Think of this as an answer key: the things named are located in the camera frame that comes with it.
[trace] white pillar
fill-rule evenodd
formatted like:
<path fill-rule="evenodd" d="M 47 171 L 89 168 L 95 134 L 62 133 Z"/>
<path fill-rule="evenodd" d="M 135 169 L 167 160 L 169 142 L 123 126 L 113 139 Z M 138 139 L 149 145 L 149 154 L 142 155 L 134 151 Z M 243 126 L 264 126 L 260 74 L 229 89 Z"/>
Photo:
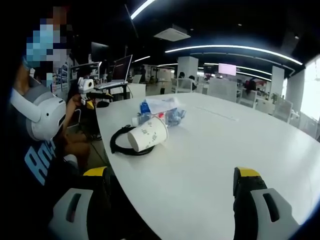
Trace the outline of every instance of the white pillar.
<path fill-rule="evenodd" d="M 277 66 L 272 66 L 270 97 L 272 96 L 272 94 L 279 94 L 281 96 L 282 88 L 284 86 L 284 79 L 285 70 Z"/>
<path fill-rule="evenodd" d="M 194 76 L 197 79 L 199 60 L 192 56 L 182 56 L 178 58 L 177 77 L 181 72 L 184 72 L 185 77 Z"/>

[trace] ceiling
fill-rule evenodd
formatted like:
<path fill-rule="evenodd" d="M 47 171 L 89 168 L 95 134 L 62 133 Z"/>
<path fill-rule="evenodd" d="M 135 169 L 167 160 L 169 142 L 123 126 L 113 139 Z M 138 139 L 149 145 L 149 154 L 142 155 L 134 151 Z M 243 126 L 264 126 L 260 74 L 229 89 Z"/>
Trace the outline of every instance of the ceiling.
<path fill-rule="evenodd" d="M 279 0 L 156 0 L 131 21 L 130 15 L 145 1 L 72 6 L 70 20 L 75 37 L 72 51 L 78 62 L 86 62 L 90 43 L 98 42 L 110 46 L 111 60 L 123 57 L 125 52 L 133 54 L 135 60 L 151 56 L 136 65 L 171 64 L 176 63 L 178 57 L 192 55 L 199 59 L 199 66 L 226 63 L 269 73 L 272 66 L 279 63 L 287 77 L 304 66 L 248 49 L 165 51 L 198 45 L 237 45 L 280 53 L 303 64 L 320 53 L 320 21 L 316 19 L 317 8 L 312 5 L 298 6 Z M 185 29 L 191 37 L 176 42 L 153 37 L 172 24 Z"/>

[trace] ceiling light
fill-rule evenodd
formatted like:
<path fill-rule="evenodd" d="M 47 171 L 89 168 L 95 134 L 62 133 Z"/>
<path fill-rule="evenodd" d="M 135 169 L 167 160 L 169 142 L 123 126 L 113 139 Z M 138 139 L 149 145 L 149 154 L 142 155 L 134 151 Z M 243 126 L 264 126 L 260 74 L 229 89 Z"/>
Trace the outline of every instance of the ceiling light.
<path fill-rule="evenodd" d="M 272 54 L 278 57 L 281 57 L 283 59 L 287 59 L 289 61 L 292 61 L 296 64 L 302 65 L 302 62 L 299 62 L 291 57 L 285 56 L 283 54 L 274 52 L 274 51 L 269 51 L 261 48 L 256 48 L 256 47 L 251 47 L 251 46 L 238 46 L 238 45 L 200 45 L 200 46 L 186 46 L 186 47 L 181 47 L 181 48 L 176 48 L 172 50 L 167 50 L 165 53 L 172 53 L 172 52 L 177 52 L 181 50 L 187 50 L 187 49 L 202 49 L 202 48 L 234 48 L 234 49 L 248 49 L 248 50 L 254 50 L 254 51 L 259 51 L 267 54 Z"/>
<path fill-rule="evenodd" d="M 141 13 L 146 7 L 152 4 L 155 0 L 147 0 L 142 4 L 135 12 L 131 15 L 131 19 L 133 20 L 139 13 Z"/>
<path fill-rule="evenodd" d="M 245 66 L 236 66 L 236 67 L 239 68 L 239 69 L 247 69 L 247 70 L 256 71 L 256 72 L 259 72 L 259 73 L 263 73 L 263 74 L 267 74 L 267 75 L 272 76 L 271 73 L 266 72 L 266 71 L 261 71 L 261 70 L 258 70 L 258 69 L 249 68 L 249 67 L 245 67 Z"/>
<path fill-rule="evenodd" d="M 148 59 L 148 58 L 150 58 L 150 56 L 145 56 L 143 58 L 137 59 L 137 60 L 133 61 L 132 63 L 136 63 L 136 62 L 139 62 L 139 61 L 141 61 L 143 59 Z"/>
<path fill-rule="evenodd" d="M 253 75 L 253 74 L 250 74 L 250 73 L 246 73 L 246 72 L 242 72 L 242 71 L 236 71 L 237 74 L 243 74 L 243 75 L 248 75 L 248 76 L 252 76 L 252 77 L 256 77 L 258 79 L 263 79 L 263 80 L 267 80 L 269 82 L 271 82 L 271 79 L 268 79 L 268 78 L 265 78 L 263 76 L 257 76 L 257 75 Z"/>
<path fill-rule="evenodd" d="M 173 65 L 178 65 L 178 63 L 162 64 L 162 65 L 158 65 L 158 67 L 173 66 Z"/>

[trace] paper cup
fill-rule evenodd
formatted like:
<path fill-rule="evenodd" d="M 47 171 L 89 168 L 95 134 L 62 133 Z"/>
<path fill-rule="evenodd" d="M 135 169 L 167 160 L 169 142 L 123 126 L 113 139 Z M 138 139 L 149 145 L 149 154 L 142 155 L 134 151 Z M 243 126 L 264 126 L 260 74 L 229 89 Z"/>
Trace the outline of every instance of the paper cup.
<path fill-rule="evenodd" d="M 128 132 L 128 140 L 136 152 L 141 152 L 168 138 L 168 129 L 158 117 L 153 117 L 141 126 Z"/>

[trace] hand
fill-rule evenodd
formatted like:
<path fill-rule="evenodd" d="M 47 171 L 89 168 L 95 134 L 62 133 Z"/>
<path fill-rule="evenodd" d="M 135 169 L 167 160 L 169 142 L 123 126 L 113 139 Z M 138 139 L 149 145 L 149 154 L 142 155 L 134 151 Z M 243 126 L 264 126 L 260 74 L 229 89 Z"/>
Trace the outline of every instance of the hand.
<path fill-rule="evenodd" d="M 80 96 L 80 94 L 74 95 L 74 96 L 71 98 L 71 100 L 74 102 L 74 104 L 75 104 L 76 106 L 78 106 L 78 107 L 81 106 L 81 96 Z"/>

